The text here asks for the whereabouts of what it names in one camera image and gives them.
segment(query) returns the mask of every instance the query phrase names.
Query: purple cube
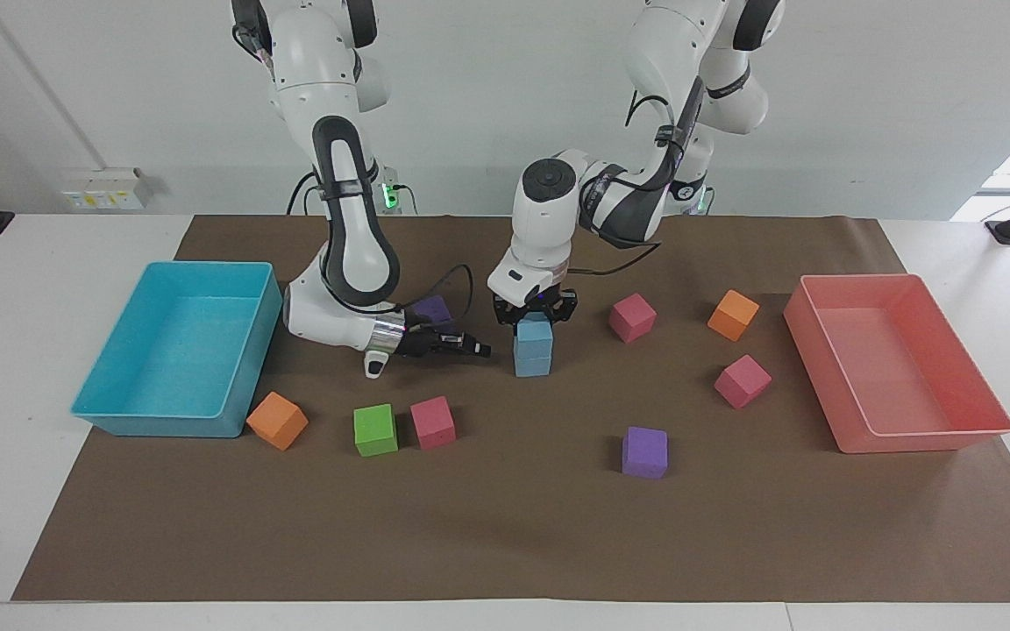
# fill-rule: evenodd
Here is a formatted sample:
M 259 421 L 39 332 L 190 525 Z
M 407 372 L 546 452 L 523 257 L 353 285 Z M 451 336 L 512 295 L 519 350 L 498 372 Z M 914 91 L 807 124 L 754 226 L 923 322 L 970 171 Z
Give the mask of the purple cube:
M 431 298 L 426 298 L 418 301 L 416 304 L 412 305 L 412 311 L 415 312 L 417 316 L 426 318 L 433 323 L 446 322 L 452 320 L 451 315 L 449 315 L 449 310 L 446 309 L 446 301 L 442 299 L 441 296 L 431 296 Z M 453 334 L 458 331 L 454 324 L 443 324 L 443 326 L 435 329 L 440 332 L 440 334 Z
M 621 471 L 661 480 L 669 468 L 669 435 L 655 428 L 629 428 L 621 441 Z

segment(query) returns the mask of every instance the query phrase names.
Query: brown tabletop covering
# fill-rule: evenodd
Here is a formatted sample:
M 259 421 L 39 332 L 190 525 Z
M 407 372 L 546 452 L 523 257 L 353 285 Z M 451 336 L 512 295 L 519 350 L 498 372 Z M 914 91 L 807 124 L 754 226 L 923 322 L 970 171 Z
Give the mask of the brown tabletop covering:
M 548 379 L 512 375 L 510 331 L 484 279 L 501 219 L 384 221 L 404 264 L 396 298 L 470 262 L 465 323 L 488 362 L 362 356 L 276 332 L 256 396 L 311 419 L 280 452 L 236 440 L 121 439 L 93 430 L 23 579 L 20 601 L 1010 602 L 1010 454 L 842 455 L 782 309 L 798 277 L 902 272 L 881 227 L 849 219 L 674 219 L 665 247 L 619 276 L 577 277 Z M 199 216 L 180 259 L 309 262 L 322 219 Z M 632 252 L 576 239 L 576 267 Z M 452 307 L 464 283 L 446 289 Z M 710 331 L 737 289 L 762 304 L 738 343 Z M 641 292 L 661 318 L 630 346 L 610 304 Z M 750 354 L 770 391 L 734 411 L 713 391 Z M 409 405 L 445 395 L 460 440 L 421 451 Z M 392 403 L 398 454 L 361 458 L 354 408 Z M 670 436 L 665 480 L 618 472 L 628 426 Z

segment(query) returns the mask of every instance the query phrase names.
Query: white table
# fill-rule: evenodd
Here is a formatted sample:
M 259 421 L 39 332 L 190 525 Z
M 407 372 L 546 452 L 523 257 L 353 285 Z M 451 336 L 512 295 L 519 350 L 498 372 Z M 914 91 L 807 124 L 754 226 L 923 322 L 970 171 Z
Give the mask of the white table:
M 18 216 L 0 236 L 0 628 L 1010 627 L 1010 606 L 9 604 L 90 428 L 69 415 L 77 389 L 144 265 L 172 258 L 189 222 L 189 216 Z M 979 224 L 883 227 L 907 269 L 929 284 L 1010 412 L 1010 343 L 1000 335 L 1010 335 L 1010 248 L 997 246 Z

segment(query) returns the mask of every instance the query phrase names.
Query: red cube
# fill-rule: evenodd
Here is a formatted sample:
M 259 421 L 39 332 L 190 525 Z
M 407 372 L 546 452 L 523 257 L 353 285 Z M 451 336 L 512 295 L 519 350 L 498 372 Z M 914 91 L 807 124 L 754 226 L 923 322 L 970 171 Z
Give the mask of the red cube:
M 745 355 L 722 372 L 716 390 L 733 408 L 741 410 L 766 392 L 773 380 L 752 356 Z
M 640 293 L 634 293 L 628 299 L 615 304 L 610 311 L 610 328 L 614 329 L 625 343 L 630 343 L 653 330 L 654 322 L 656 322 L 656 311 L 649 307 Z
M 454 419 L 449 414 L 445 396 L 412 405 L 415 434 L 420 438 L 420 448 L 441 447 L 454 442 Z

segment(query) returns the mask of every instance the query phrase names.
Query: white robot link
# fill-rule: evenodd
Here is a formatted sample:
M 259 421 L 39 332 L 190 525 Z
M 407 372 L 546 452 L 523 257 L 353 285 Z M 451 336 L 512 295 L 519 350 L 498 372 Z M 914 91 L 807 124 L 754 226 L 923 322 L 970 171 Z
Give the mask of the white robot link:
M 357 51 L 376 39 L 372 0 L 296 1 L 272 20 L 261 0 L 232 0 L 232 38 L 268 67 L 270 100 L 314 165 L 329 217 L 329 240 L 286 292 L 291 334 L 364 351 L 369 379 L 392 355 L 489 356 L 472 335 L 435 330 L 452 322 L 428 322 L 389 302 L 400 260 L 376 216 L 373 184 L 384 168 L 357 124 L 389 100 L 380 65 Z
M 529 165 L 516 189 L 512 243 L 489 277 L 500 323 L 515 326 L 533 311 L 552 323 L 572 318 L 577 296 L 562 283 L 577 223 L 620 249 L 656 247 L 649 239 L 667 204 L 701 193 L 714 147 L 705 128 L 748 133 L 766 119 L 769 100 L 748 58 L 778 30 L 783 7 L 646 0 L 624 61 L 642 95 L 629 116 L 649 103 L 662 119 L 648 166 L 628 173 L 577 149 Z

